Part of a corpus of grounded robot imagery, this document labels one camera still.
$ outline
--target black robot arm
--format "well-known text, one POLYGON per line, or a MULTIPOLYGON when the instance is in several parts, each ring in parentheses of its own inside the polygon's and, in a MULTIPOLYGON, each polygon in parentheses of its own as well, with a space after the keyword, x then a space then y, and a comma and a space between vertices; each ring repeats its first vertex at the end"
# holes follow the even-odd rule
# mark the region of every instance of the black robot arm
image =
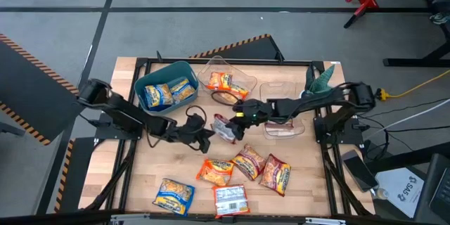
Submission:
POLYGON ((147 129, 151 136, 168 142, 182 142, 188 146, 199 143, 203 153, 208 151, 208 140, 214 132, 205 129, 205 121, 198 114, 188 115, 185 125, 178 127, 176 120, 149 115, 111 90, 111 86, 98 79, 90 79, 84 85, 77 99, 78 103, 91 109, 102 110, 112 117, 112 123, 127 133, 147 129))
POLYGON ((256 99, 238 101, 233 106, 236 116, 226 126, 233 130, 236 138, 242 140, 244 130, 251 126, 272 121, 283 124, 300 113, 329 105, 341 105, 334 113, 323 118, 322 130, 332 133, 341 130, 345 122, 355 113, 363 113, 375 107, 375 97, 369 85, 343 83, 330 91, 312 94, 299 99, 268 99, 266 103, 256 99))

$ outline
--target striped tape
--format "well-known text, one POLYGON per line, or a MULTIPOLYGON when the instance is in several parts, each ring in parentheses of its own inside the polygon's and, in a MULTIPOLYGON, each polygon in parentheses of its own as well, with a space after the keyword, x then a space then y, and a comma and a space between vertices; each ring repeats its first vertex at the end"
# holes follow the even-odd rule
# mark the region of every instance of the striped tape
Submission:
POLYGON ((67 145, 67 151, 65 152, 63 174, 61 175, 61 180, 59 181, 58 193, 56 194, 55 208, 53 209, 53 211, 55 212, 60 211, 61 203, 63 202, 63 193, 68 176, 70 158, 72 157, 73 143, 74 143, 73 139, 69 141, 69 144, 67 145))
POLYGON ((35 137, 40 143, 44 145, 49 145, 50 140, 45 138, 42 134, 40 134, 36 129, 30 126, 23 118, 21 118, 17 113, 15 113, 11 108, 9 108, 5 103, 0 101, 0 110, 6 113, 9 117, 11 117, 15 122, 17 122, 25 131, 35 137))
POLYGON ((232 43, 232 44, 229 44, 229 45, 226 45, 226 46, 221 46, 221 47, 219 47, 217 49, 212 49, 212 50, 209 50, 209 51, 206 51, 206 52, 197 53, 194 56, 189 56, 189 58, 202 58, 202 57, 206 57, 206 56, 214 56, 213 55, 214 53, 218 53, 220 51, 228 50, 228 49, 231 49, 233 47, 237 47, 237 46, 241 46, 243 44, 254 42, 254 41, 257 41, 258 39, 269 38, 269 37, 270 37, 270 34, 259 35, 257 37, 253 37, 253 38, 250 38, 250 39, 244 39, 242 41, 238 41, 236 43, 232 43))
POLYGON ((0 41, 2 41, 6 45, 8 45, 12 49, 14 49, 23 58, 27 59, 34 66, 36 66, 36 68, 39 68, 42 72, 47 74, 53 80, 57 81, 57 83, 59 83, 62 87, 66 88, 72 94, 77 95, 79 93, 77 87, 75 87, 73 84, 69 83, 69 81, 67 81, 66 79, 62 78, 54 70, 52 70, 47 65, 43 64, 41 61, 36 59, 34 56, 32 56, 30 53, 28 53, 25 49, 23 49, 22 47, 17 45, 14 41, 10 40, 7 36, 0 34, 0 41))
MULTIPOLYGON (((70 91, 72 94, 74 95, 78 94, 77 87, 73 86, 71 83, 69 83, 69 81, 62 78, 60 75, 56 74, 55 71, 53 71, 47 65, 37 60, 34 56, 32 56, 25 49, 17 45, 14 41, 10 40, 7 36, 5 36, 4 34, 0 34, 0 41, 8 45, 10 48, 14 49, 23 58, 27 59, 34 66, 36 66, 36 68, 39 68, 42 72, 47 74, 57 83, 59 83, 62 87, 70 91)), ((16 121, 23 129, 25 129, 26 132, 35 137, 40 143, 44 145, 50 144, 50 141, 45 136, 41 135, 36 129, 30 126, 23 118, 17 115, 17 113, 12 111, 5 103, 1 101, 0 101, 0 110, 4 111, 9 117, 11 117, 14 121, 16 121)))

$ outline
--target yellow cable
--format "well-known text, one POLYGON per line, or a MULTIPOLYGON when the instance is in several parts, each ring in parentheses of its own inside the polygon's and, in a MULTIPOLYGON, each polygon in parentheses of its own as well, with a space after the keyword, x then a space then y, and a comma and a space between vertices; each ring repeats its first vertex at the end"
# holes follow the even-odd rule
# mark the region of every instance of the yellow cable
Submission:
POLYGON ((441 78, 441 77, 443 77, 444 75, 447 75, 447 74, 449 74, 449 73, 450 73, 450 70, 447 70, 446 72, 444 72, 444 73, 438 75, 437 77, 434 77, 434 78, 432 78, 432 79, 430 79, 430 80, 428 80, 428 81, 426 81, 426 82, 424 82, 424 83, 422 83, 422 84, 419 84, 418 86, 416 86, 416 87, 414 87, 414 88, 412 88, 412 89, 409 89, 408 91, 405 91, 404 93, 399 94, 399 95, 389 95, 384 89, 381 89, 380 100, 381 100, 381 101, 385 101, 385 100, 388 99, 388 98, 401 98, 402 96, 405 96, 405 95, 411 93, 412 91, 415 91, 416 89, 419 89, 419 88, 421 88, 422 86, 424 86, 424 85, 426 85, 426 84, 429 84, 430 82, 433 82, 433 81, 435 81, 435 80, 437 80, 437 79, 439 79, 439 78, 441 78))

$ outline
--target wooden tabletop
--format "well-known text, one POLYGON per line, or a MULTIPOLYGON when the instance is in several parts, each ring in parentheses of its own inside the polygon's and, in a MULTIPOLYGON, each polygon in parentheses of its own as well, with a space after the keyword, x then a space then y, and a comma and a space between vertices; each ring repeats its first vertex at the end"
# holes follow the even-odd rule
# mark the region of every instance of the wooden tabletop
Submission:
MULTIPOLYGON (((136 58, 118 58, 112 74, 111 85, 113 91, 123 95, 125 98, 128 97, 131 88, 135 62, 136 58)), ((335 86, 343 83, 345 80, 342 66, 339 63, 324 63, 326 68, 332 64, 336 64, 336 66, 330 85, 335 86)), ((153 63, 150 71, 159 70, 166 65, 153 63)), ((198 72, 203 68, 203 65, 192 64, 191 67, 194 72, 198 72)), ((292 81, 296 82, 297 91, 303 90, 302 87, 304 87, 307 71, 307 68, 302 66, 279 65, 239 65, 237 68, 245 74, 255 76, 258 79, 257 86, 250 94, 250 98, 256 99, 260 99, 259 86, 265 82, 292 81)), ((208 94, 201 91, 201 88, 198 98, 191 105, 200 105, 206 111, 208 129, 210 129, 210 123, 214 121, 213 114, 220 113, 228 118, 233 117, 234 114, 230 107, 214 102, 208 94)), ((176 119, 180 125, 184 124, 186 122, 186 107, 179 108, 166 116, 176 119)), ((152 202, 155 199, 162 179, 169 178, 195 187, 195 197, 189 213, 215 214, 213 185, 206 181, 198 181, 195 179, 195 176, 205 158, 230 160, 243 148, 244 144, 249 143, 261 156, 267 158, 269 153, 272 153, 292 167, 284 198, 275 191, 260 186, 260 178, 250 181, 237 168, 234 169, 230 184, 244 184, 249 200, 250 214, 330 215, 323 162, 320 147, 315 141, 312 124, 313 117, 313 111, 298 115, 297 118, 305 126, 305 130, 303 134, 291 139, 268 140, 264 138, 262 126, 247 129, 244 139, 238 141, 235 145, 227 143, 217 135, 214 135, 210 138, 211 146, 207 154, 191 150, 182 143, 167 143, 165 141, 159 142, 155 148, 150 148, 145 135, 143 135, 143 138, 138 141, 136 148, 126 211, 168 212, 153 205, 152 202)), ((154 138, 150 138, 150 141, 155 143, 154 138)), ((90 204, 109 181, 117 145, 117 140, 104 141, 92 154, 82 197, 79 202, 80 208, 90 204)), ((346 153, 351 149, 357 150, 353 145, 340 145, 341 153, 346 153)), ((355 196, 367 210, 374 213, 371 194, 369 192, 362 193, 346 168, 344 168, 344 171, 346 181, 355 196)), ((117 185, 113 207, 118 207, 121 188, 122 180, 117 185)), ((338 210, 343 212, 339 186, 335 182, 334 189, 338 210)))

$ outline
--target gray carpet floor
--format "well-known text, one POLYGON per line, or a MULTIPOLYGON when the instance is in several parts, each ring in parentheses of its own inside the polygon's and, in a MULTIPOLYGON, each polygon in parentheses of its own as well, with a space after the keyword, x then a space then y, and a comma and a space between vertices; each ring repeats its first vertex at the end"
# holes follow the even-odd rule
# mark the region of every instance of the gray carpet floor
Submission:
MULTIPOLYGON (((423 0, 377 0, 381 7, 425 7, 423 0)), ((103 7, 105 0, 0 0, 0 7, 103 7)), ((112 7, 352 7, 345 0, 112 0, 112 7)), ((91 47, 100 13, 0 12, 6 34, 64 78, 77 84, 91 47)), ((428 14, 368 13, 348 30, 346 13, 109 13, 90 77, 110 81, 118 56, 187 57, 271 34, 287 59, 340 61, 347 81, 363 81, 401 93, 443 71, 441 68, 384 67, 383 58, 420 58, 444 43, 428 14)), ((378 103, 374 113, 450 97, 449 77, 404 98, 378 103)), ((429 106, 375 117, 383 124, 429 106)), ((450 105, 398 125, 399 129, 448 124, 450 105)), ((84 112, 98 117, 98 112, 84 112)), ((0 120, 14 124, 0 113, 0 120)), ((73 137, 92 136, 93 127, 77 120, 73 137)), ((448 141, 450 130, 395 134, 412 149, 448 141)), ((0 135, 0 217, 32 214, 45 184, 58 140, 43 147, 30 136, 0 135)), ((377 144, 382 134, 372 138, 377 144)), ((391 141, 389 152, 409 149, 391 141)))

